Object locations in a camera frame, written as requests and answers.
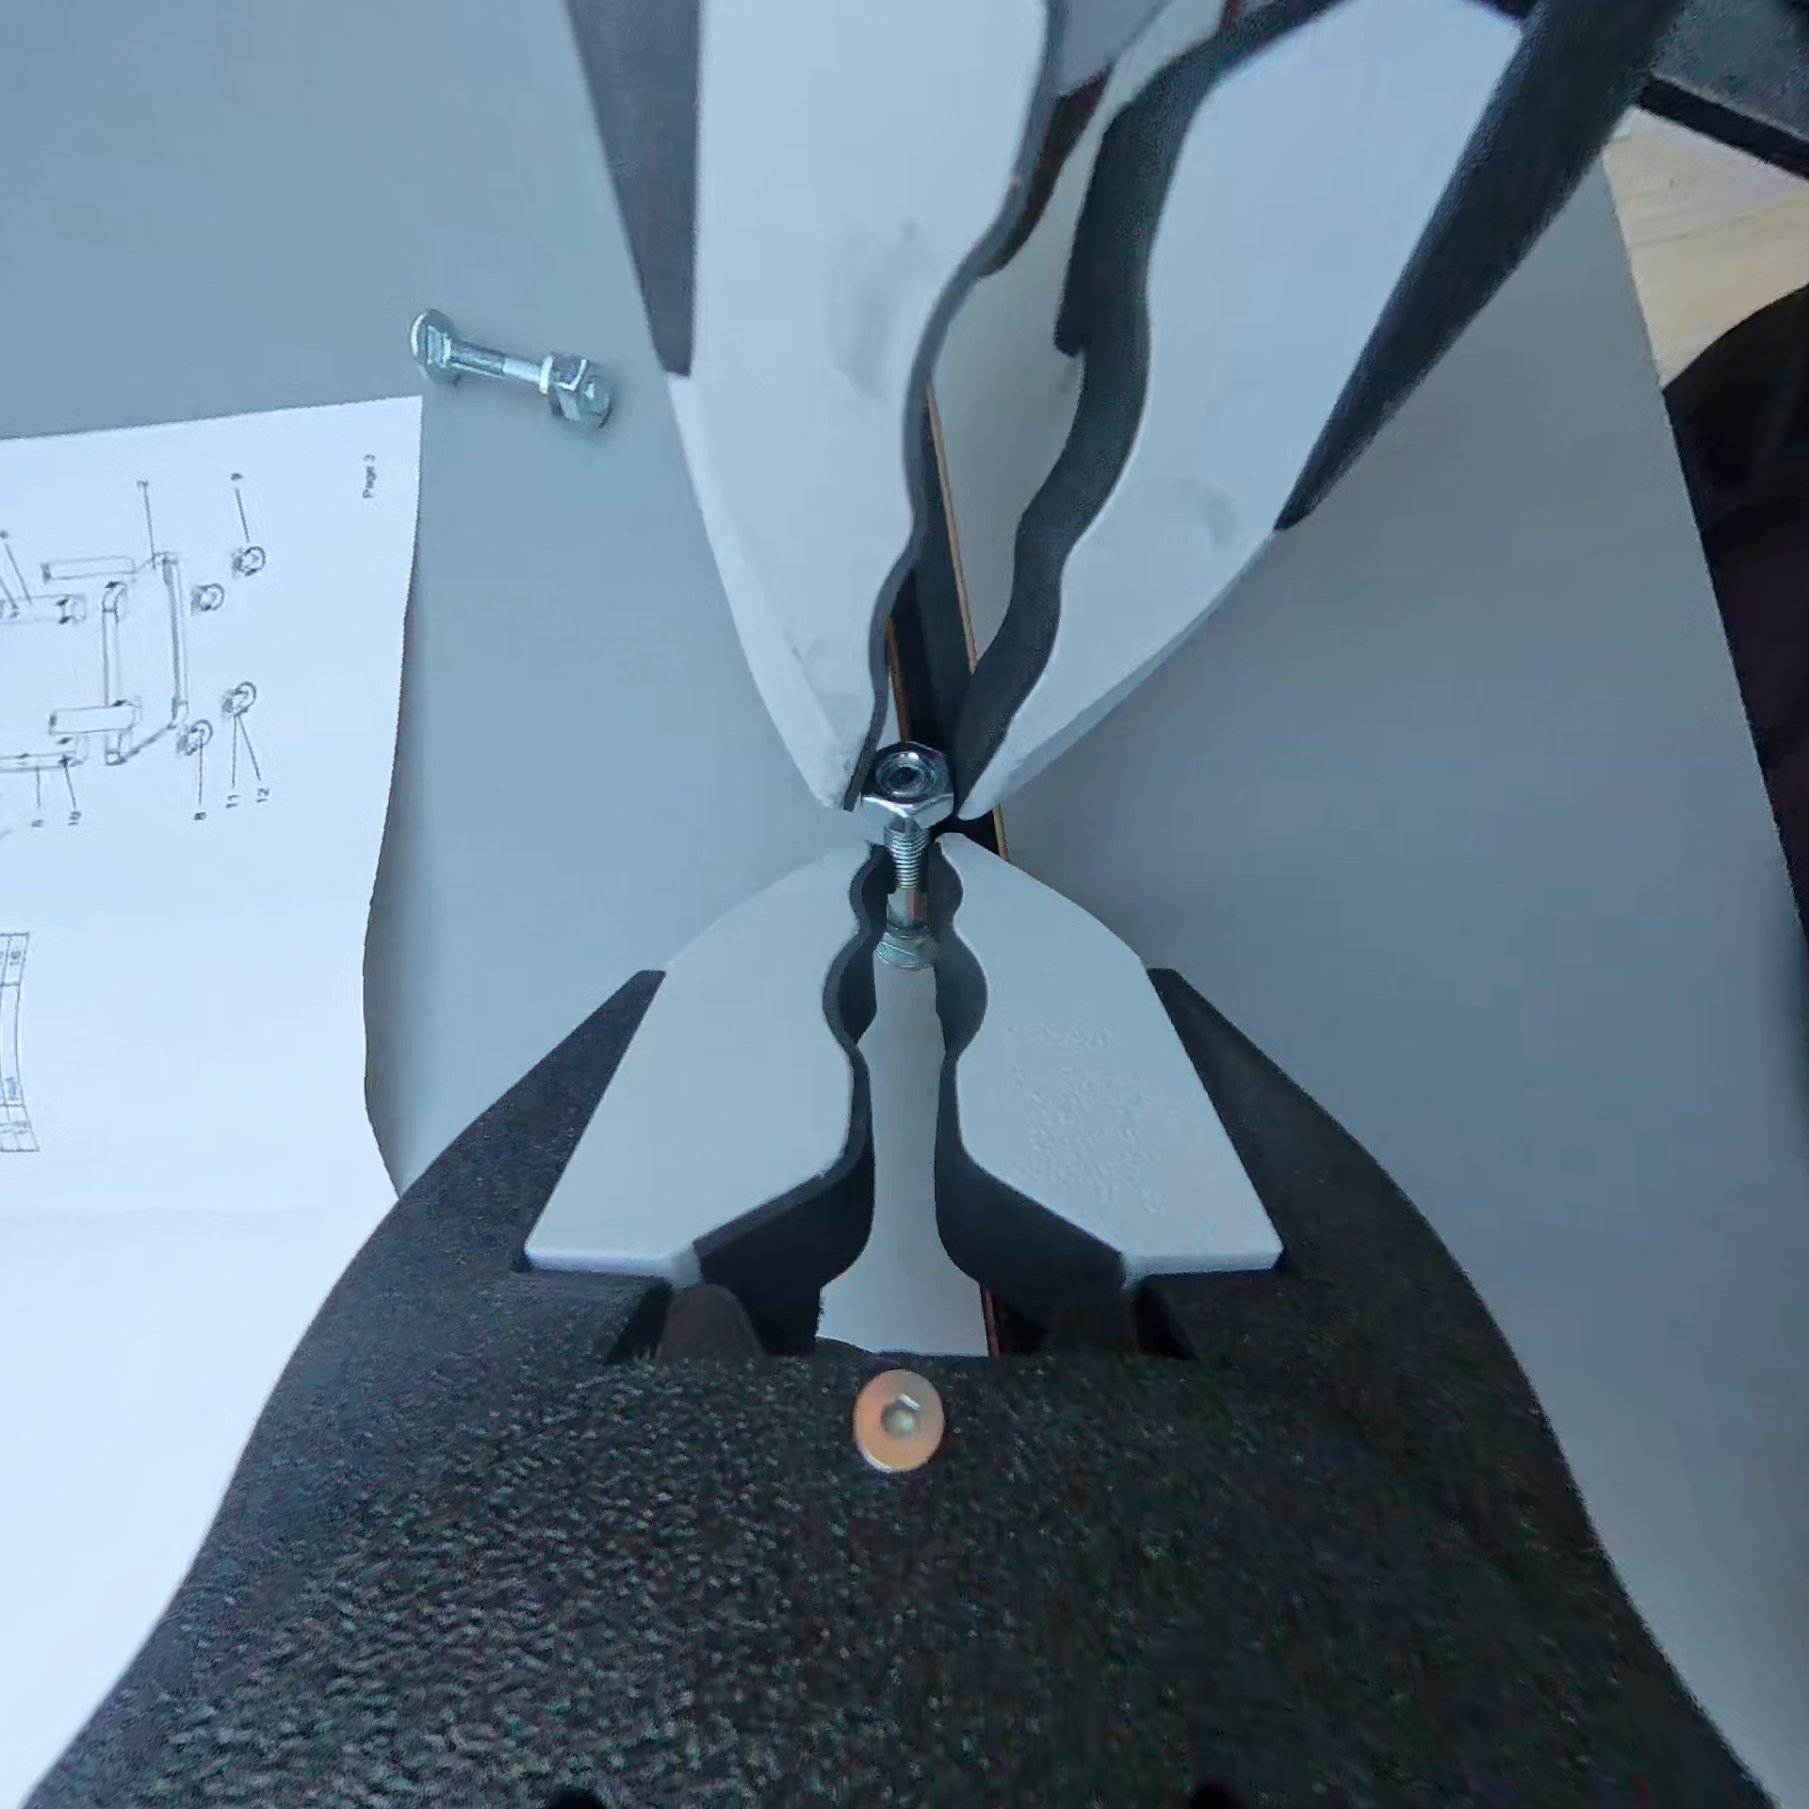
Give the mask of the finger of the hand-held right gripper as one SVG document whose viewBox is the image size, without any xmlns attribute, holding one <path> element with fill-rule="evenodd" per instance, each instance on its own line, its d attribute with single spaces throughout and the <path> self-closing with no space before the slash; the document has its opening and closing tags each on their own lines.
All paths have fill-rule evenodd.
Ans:
<svg viewBox="0 0 1809 1809">
<path fill-rule="evenodd" d="M 816 801 L 885 724 L 951 319 L 1131 2 L 705 2 L 674 421 L 742 654 Z"/>
<path fill-rule="evenodd" d="M 1522 43 L 1488 2 L 1157 14 L 951 328 L 981 666 L 960 814 L 1037 777 L 1269 550 Z"/>
</svg>

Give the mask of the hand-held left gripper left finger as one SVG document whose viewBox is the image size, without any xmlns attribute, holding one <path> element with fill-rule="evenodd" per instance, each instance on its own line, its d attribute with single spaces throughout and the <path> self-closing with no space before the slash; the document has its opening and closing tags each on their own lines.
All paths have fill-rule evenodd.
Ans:
<svg viewBox="0 0 1809 1809">
<path fill-rule="evenodd" d="M 844 845 L 685 945 L 527 1237 L 531 1265 L 818 1294 L 874 1219 L 887 859 Z"/>
</svg>

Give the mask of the white instruction manual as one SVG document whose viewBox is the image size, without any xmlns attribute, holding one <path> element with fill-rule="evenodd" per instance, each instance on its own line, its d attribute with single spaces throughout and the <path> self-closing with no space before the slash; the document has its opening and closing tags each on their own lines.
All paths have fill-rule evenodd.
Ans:
<svg viewBox="0 0 1809 1809">
<path fill-rule="evenodd" d="M 4 444 L 4 1803 L 397 1204 L 366 945 L 420 399 Z"/>
</svg>

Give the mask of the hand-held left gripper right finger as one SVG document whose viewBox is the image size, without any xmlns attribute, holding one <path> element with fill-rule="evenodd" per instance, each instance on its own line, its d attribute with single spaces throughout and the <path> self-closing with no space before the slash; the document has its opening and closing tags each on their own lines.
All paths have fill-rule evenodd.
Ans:
<svg viewBox="0 0 1809 1809">
<path fill-rule="evenodd" d="M 939 840 L 937 1218 L 992 1294 L 1269 1272 L 1284 1241 L 1145 961 L 966 837 Z"/>
</svg>

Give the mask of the person's dark clothing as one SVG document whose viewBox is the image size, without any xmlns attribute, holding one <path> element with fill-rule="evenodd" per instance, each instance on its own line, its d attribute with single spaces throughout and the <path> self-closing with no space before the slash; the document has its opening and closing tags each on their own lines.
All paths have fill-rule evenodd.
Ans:
<svg viewBox="0 0 1809 1809">
<path fill-rule="evenodd" d="M 1806 288 L 1666 388 L 1730 664 L 1806 916 Z"/>
</svg>

